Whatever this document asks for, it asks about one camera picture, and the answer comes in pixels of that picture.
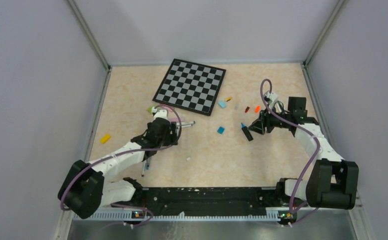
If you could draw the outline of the blue cap of highlighter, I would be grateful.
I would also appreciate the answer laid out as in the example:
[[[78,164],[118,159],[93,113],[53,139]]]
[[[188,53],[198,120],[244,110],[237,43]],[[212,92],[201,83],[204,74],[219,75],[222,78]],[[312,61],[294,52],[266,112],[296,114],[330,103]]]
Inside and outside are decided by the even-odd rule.
[[[223,134],[224,131],[225,131],[225,128],[222,126],[218,127],[218,129],[217,129],[218,134]]]

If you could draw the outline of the light blue highlighter cap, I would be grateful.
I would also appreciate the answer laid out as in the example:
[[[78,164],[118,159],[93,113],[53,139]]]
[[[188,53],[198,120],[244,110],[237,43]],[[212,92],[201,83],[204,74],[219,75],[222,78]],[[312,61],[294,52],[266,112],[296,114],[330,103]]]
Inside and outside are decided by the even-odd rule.
[[[226,103],[224,101],[218,101],[218,106],[221,107],[222,109],[226,108]]]

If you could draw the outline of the black highlighter blue cap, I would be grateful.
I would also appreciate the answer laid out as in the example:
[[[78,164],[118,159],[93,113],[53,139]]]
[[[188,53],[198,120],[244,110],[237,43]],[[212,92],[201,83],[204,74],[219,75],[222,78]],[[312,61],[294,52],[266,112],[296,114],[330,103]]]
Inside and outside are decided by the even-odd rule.
[[[250,133],[248,127],[247,127],[245,124],[241,123],[241,130],[242,130],[242,132],[244,133],[246,139],[247,139],[249,142],[251,142],[251,141],[253,140],[253,137],[252,137],[252,135],[251,135],[251,133]]]

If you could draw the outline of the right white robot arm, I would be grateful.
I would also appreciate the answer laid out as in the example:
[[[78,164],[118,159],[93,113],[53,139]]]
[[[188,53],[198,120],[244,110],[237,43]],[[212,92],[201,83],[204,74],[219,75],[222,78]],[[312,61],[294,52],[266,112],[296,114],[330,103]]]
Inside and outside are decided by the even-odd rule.
[[[308,205],[315,208],[354,208],[357,196],[359,167],[337,153],[321,131],[318,121],[308,116],[306,98],[290,97],[288,109],[275,112],[278,97],[266,94],[265,109],[248,127],[264,135],[274,128],[288,129],[310,157],[297,179],[285,180],[276,190],[275,200],[291,212]]]

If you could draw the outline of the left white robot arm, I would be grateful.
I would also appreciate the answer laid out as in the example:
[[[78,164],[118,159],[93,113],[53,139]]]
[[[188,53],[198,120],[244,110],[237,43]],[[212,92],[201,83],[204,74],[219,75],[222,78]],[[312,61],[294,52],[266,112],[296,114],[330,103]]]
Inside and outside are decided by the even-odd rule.
[[[158,117],[147,124],[146,131],[132,138],[118,150],[94,161],[75,161],[70,167],[57,198],[63,211],[73,211],[86,219],[99,207],[126,202],[135,207],[142,193],[128,178],[110,182],[118,173],[150,159],[158,151],[178,144],[181,129],[176,122]]]

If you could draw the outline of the yellow highlighter cap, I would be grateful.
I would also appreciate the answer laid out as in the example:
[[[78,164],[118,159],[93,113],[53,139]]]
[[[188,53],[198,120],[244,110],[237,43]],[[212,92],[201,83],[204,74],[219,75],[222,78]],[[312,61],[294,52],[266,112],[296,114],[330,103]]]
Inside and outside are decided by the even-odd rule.
[[[108,142],[111,138],[111,135],[110,134],[105,134],[101,139],[100,139],[100,143],[101,144],[105,144],[106,142]]]

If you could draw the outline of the black grey chessboard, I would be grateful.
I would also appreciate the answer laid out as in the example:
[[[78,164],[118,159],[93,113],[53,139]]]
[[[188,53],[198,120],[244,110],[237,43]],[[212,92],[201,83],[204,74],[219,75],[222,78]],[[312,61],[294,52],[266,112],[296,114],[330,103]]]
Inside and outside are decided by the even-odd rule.
[[[223,68],[175,58],[152,100],[210,116],[225,74]]]

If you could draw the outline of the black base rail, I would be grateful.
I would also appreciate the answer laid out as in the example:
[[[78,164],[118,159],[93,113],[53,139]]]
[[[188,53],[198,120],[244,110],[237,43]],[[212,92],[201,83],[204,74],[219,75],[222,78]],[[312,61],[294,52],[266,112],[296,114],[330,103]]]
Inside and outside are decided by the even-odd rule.
[[[119,204],[152,208],[169,203],[246,203],[253,207],[287,207],[290,197],[283,187],[144,187]]]

